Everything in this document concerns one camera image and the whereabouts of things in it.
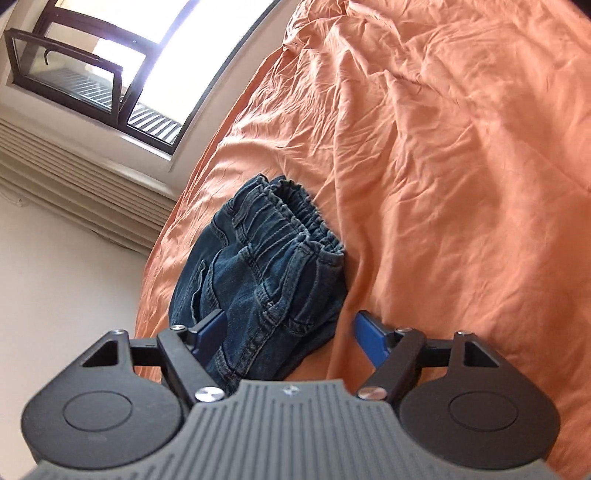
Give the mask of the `blue denim jeans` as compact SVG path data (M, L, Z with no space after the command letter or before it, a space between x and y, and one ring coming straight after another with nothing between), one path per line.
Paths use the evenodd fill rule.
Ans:
M225 313L228 334L204 368L226 392L243 380L283 380L335 335L345 253L303 186L257 175L195 241L169 322L190 328Z

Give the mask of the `dark framed window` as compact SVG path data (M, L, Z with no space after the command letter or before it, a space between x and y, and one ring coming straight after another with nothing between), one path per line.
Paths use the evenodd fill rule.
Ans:
M47 1L4 41L14 84L173 154L274 1Z

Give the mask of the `orange bed sheet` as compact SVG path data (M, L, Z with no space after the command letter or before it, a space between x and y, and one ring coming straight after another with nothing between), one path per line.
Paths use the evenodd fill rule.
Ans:
M138 337L214 213L257 174L346 248L335 339L294 372L359 387L353 315L469 330L552 398L549 458L590 472L590 21L570 1L302 1L195 164L147 260Z

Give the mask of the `beige curtain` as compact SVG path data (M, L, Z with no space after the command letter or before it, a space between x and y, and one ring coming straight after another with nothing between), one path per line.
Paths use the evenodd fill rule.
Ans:
M1 186L123 248L147 255L175 204L166 188L1 119Z

